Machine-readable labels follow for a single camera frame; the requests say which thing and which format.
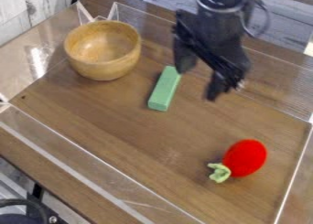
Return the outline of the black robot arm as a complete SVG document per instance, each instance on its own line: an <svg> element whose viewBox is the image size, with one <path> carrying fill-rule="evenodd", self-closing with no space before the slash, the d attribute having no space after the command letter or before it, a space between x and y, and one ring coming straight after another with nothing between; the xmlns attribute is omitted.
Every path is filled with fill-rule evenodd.
<svg viewBox="0 0 313 224"><path fill-rule="evenodd" d="M236 90L250 70L242 37L258 37L268 29L253 33L249 21L256 7L266 8L262 0L196 0L194 13L175 12L174 62L178 73L192 70L198 60L213 69L206 99Z"/></svg>

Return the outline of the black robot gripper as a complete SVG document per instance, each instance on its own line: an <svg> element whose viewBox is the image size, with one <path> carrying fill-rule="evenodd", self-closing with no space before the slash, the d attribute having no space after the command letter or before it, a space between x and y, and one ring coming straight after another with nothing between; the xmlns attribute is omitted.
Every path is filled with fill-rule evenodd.
<svg viewBox="0 0 313 224"><path fill-rule="evenodd" d="M252 9L214 12L200 8L194 14L179 9L175 14L174 61L179 74L192 70L201 59L214 70L208 85L206 99L238 87L250 69L249 57L242 48L244 26L252 18Z"/></svg>

